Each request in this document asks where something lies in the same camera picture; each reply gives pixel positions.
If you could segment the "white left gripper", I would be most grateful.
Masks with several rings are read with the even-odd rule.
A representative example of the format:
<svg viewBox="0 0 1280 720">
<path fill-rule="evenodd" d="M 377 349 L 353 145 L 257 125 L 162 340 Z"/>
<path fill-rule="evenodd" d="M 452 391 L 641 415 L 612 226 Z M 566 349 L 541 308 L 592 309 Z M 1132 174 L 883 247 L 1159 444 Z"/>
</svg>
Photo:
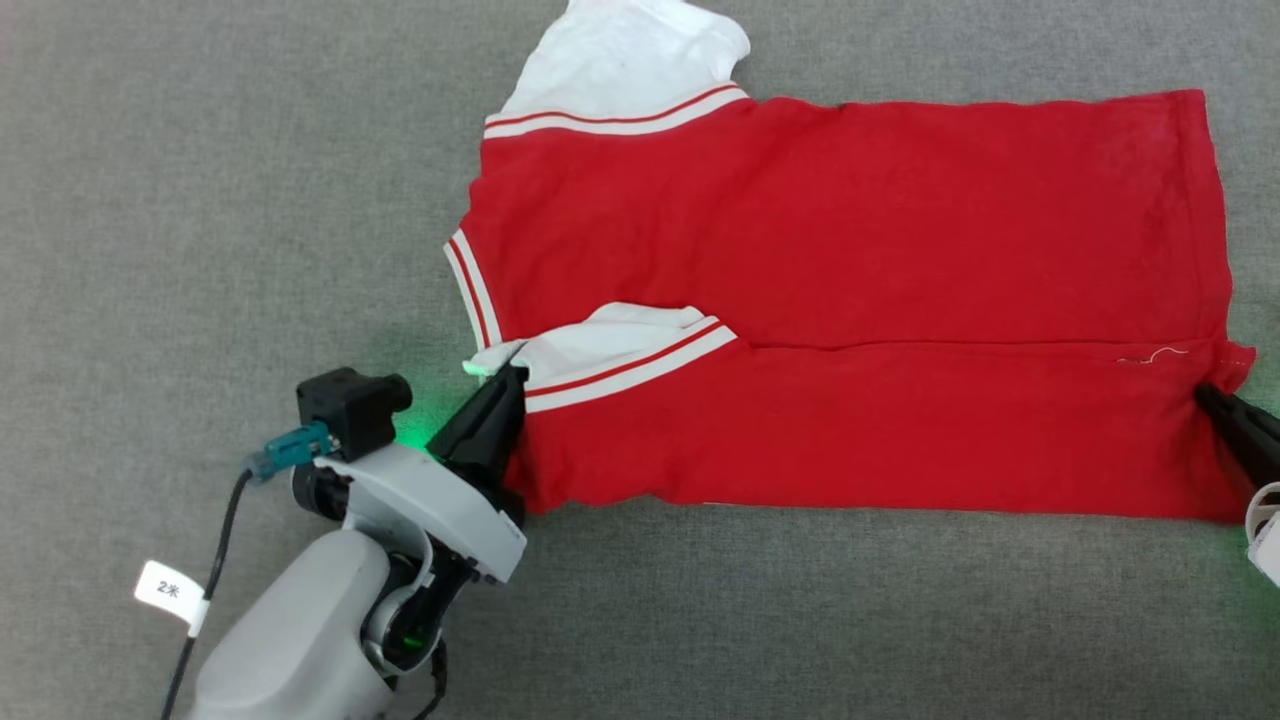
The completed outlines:
<svg viewBox="0 0 1280 720">
<path fill-rule="evenodd" d="M 346 489 L 342 527 L 316 539 L 292 562 L 293 585 L 399 585 L 393 557 L 408 559 L 410 585 L 429 585 L 444 551 L 460 556 L 463 579 L 474 573 L 507 583 L 527 539 L 456 473 L 488 473 L 490 496 L 504 496 L 506 474 L 524 429 L 525 380 L 502 366 L 428 442 L 428 452 L 392 443 L 355 462 L 316 456 L 320 477 Z"/>
</svg>

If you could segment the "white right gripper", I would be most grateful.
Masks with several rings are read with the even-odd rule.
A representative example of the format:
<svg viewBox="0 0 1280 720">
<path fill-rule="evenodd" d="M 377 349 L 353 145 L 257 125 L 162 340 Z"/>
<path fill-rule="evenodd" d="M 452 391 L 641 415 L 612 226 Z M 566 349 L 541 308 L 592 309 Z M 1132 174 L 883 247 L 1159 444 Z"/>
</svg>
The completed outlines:
<svg viewBox="0 0 1280 720">
<path fill-rule="evenodd" d="M 1280 418 L 1210 383 L 1197 386 L 1194 396 L 1258 489 L 1245 510 L 1247 557 L 1280 588 Z"/>
</svg>

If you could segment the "red and white shirt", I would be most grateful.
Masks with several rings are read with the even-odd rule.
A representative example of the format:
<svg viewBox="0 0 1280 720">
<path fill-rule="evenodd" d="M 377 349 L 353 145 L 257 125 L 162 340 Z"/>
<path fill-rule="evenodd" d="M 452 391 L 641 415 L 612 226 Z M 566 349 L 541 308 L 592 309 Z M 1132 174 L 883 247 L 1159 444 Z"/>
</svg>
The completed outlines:
<svg viewBox="0 0 1280 720">
<path fill-rule="evenodd" d="M 1199 88 L 1039 104 L 756 99 L 742 28 L 568 0 L 445 255 L 527 368 L 534 512 L 671 503 L 1238 523 L 1194 392 L 1228 315 Z"/>
</svg>

